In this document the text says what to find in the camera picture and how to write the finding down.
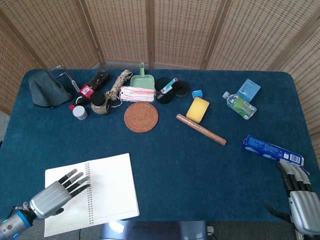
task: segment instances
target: yellow sponge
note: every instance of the yellow sponge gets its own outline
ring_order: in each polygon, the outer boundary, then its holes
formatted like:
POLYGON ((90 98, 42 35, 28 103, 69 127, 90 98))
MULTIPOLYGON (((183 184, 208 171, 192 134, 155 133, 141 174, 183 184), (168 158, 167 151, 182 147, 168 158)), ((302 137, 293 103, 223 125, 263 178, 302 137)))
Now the yellow sponge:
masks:
POLYGON ((186 113, 186 117, 196 123, 200 123, 206 113, 208 106, 208 101, 203 100, 199 97, 195 97, 188 112, 186 113))

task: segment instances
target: round woven coaster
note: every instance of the round woven coaster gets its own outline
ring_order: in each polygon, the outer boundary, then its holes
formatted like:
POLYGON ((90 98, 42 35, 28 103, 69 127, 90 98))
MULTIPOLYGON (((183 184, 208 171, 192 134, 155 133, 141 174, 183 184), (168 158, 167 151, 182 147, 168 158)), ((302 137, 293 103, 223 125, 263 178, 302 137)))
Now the round woven coaster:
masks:
POLYGON ((124 122, 131 131, 145 133, 155 127, 158 117, 155 106, 147 102, 136 102, 125 111, 124 122))

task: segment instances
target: silver robotic hand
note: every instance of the silver robotic hand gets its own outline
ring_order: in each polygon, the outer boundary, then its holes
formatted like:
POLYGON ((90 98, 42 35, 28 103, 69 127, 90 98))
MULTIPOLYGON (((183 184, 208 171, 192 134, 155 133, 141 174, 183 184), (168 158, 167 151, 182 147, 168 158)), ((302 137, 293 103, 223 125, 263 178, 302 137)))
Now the silver robotic hand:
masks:
POLYGON ((59 181, 52 183, 35 195, 29 205, 25 202, 18 212, 3 221, 0 225, 0 240, 16 239, 32 226, 35 219, 43 220, 62 213, 64 211, 63 205, 90 186, 90 184, 81 186, 89 179, 89 176, 76 182, 84 175, 83 172, 80 172, 71 177, 76 172, 77 170, 73 169, 59 181))
POLYGON ((320 240, 320 200, 313 192, 307 174, 285 160, 277 165, 288 197, 291 215, 276 211, 265 203, 267 210, 274 216, 293 223, 305 240, 320 240))

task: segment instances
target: white bottle cap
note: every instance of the white bottle cap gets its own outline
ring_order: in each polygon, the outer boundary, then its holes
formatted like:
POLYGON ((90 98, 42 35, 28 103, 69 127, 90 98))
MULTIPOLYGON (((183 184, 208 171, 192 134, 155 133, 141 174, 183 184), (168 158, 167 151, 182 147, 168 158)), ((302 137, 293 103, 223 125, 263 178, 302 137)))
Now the white bottle cap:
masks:
POLYGON ((223 97, 224 99, 227 99, 229 95, 230 95, 230 93, 229 93, 228 91, 226 91, 226 92, 222 95, 222 97, 223 97))
POLYGON ((73 115, 79 120, 85 120, 88 116, 86 109, 83 106, 76 106, 72 110, 73 115))

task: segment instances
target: dustpan handle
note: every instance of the dustpan handle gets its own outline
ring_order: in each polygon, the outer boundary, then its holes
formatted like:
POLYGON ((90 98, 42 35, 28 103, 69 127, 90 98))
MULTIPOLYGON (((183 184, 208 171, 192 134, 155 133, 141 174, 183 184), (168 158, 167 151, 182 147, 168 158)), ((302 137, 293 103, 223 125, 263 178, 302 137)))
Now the dustpan handle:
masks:
POLYGON ((140 62, 139 63, 139 66, 140 66, 140 77, 144 77, 145 76, 145 64, 144 62, 140 62))

